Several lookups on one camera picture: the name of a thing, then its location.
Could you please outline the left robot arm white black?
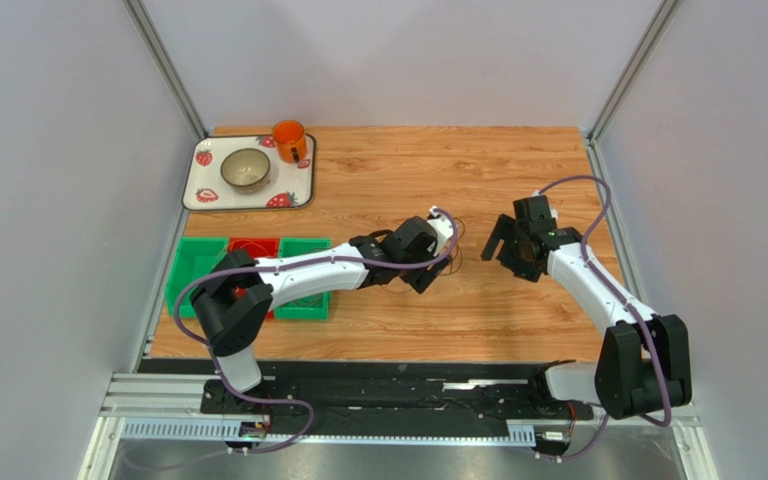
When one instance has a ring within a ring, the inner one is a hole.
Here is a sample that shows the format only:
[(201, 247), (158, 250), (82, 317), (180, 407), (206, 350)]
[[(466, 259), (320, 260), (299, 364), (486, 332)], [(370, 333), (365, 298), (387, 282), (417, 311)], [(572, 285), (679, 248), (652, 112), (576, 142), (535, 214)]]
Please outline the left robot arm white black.
[(450, 263), (457, 240), (457, 221), (434, 208), (394, 230), (313, 253), (253, 258), (231, 252), (180, 296), (189, 299), (218, 372), (244, 393), (262, 380), (253, 343), (269, 312), (306, 297), (386, 286), (395, 279), (423, 293)]

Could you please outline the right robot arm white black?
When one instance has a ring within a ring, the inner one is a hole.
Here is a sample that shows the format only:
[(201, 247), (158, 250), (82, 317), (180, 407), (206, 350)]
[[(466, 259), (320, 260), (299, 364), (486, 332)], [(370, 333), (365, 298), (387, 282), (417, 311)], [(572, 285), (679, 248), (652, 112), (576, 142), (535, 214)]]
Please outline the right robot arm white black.
[(602, 334), (594, 363), (556, 361), (539, 368), (538, 391), (551, 402), (602, 407), (613, 419), (653, 417), (667, 424), (693, 396), (689, 334), (676, 315), (660, 315), (630, 293), (599, 262), (583, 234), (562, 228), (544, 195), (500, 215), (481, 253), (514, 277), (562, 286)]

